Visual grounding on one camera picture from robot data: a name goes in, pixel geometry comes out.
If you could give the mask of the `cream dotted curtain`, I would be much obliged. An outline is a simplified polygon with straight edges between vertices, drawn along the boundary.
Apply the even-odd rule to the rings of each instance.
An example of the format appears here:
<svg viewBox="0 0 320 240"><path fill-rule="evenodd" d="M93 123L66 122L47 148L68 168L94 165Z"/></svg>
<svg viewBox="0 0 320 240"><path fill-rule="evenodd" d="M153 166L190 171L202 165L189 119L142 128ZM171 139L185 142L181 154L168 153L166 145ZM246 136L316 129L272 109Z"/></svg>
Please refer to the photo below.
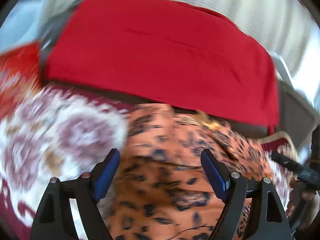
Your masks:
<svg viewBox="0 0 320 240"><path fill-rule="evenodd" d="M76 0L47 0L46 22ZM265 49L281 56L293 87L309 100L319 93L319 27L301 0L175 0L217 11Z"/></svg>

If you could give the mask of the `red white floral blanket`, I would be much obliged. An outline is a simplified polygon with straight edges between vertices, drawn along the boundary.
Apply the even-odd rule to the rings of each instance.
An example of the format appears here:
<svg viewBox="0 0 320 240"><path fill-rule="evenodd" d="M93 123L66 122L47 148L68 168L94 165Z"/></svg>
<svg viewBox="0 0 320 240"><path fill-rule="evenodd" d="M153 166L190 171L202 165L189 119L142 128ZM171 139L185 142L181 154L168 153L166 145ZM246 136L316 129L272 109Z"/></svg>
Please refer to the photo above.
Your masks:
<svg viewBox="0 0 320 240"><path fill-rule="evenodd" d="M1 118L1 227L28 239L50 178L77 178L123 148L131 106L114 94L51 83Z"/></svg>

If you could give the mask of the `orange black floral garment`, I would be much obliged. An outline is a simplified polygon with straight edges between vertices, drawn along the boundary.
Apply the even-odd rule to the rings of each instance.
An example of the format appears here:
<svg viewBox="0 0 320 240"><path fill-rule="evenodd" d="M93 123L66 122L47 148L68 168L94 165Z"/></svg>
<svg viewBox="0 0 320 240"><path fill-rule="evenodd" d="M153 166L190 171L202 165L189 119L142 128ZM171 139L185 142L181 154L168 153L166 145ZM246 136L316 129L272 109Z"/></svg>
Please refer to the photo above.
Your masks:
<svg viewBox="0 0 320 240"><path fill-rule="evenodd" d="M114 239L207 239L223 202L207 180L200 155L247 179L273 173L261 145L199 115L166 104L140 104L129 117L116 197L108 219Z"/></svg>

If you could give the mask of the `plain red pillow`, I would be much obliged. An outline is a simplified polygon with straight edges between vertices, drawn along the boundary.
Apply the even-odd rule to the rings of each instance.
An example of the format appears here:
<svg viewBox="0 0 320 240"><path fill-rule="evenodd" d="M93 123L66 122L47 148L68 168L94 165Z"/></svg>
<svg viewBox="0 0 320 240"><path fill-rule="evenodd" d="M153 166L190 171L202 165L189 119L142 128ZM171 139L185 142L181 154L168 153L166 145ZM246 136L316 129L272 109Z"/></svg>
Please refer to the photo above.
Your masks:
<svg viewBox="0 0 320 240"><path fill-rule="evenodd" d="M218 12L172 0L83 0L45 61L55 81L263 127L279 124L268 52Z"/></svg>

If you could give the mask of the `red patterned pillow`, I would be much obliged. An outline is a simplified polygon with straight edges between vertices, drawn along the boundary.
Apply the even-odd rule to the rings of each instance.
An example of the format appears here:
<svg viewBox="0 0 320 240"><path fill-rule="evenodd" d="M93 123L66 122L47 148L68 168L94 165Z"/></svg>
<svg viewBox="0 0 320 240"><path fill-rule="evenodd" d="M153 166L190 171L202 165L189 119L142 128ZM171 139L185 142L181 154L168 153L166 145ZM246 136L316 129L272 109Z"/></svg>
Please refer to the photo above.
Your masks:
<svg viewBox="0 0 320 240"><path fill-rule="evenodd" d="M41 89L39 53L32 42L1 54L1 118Z"/></svg>

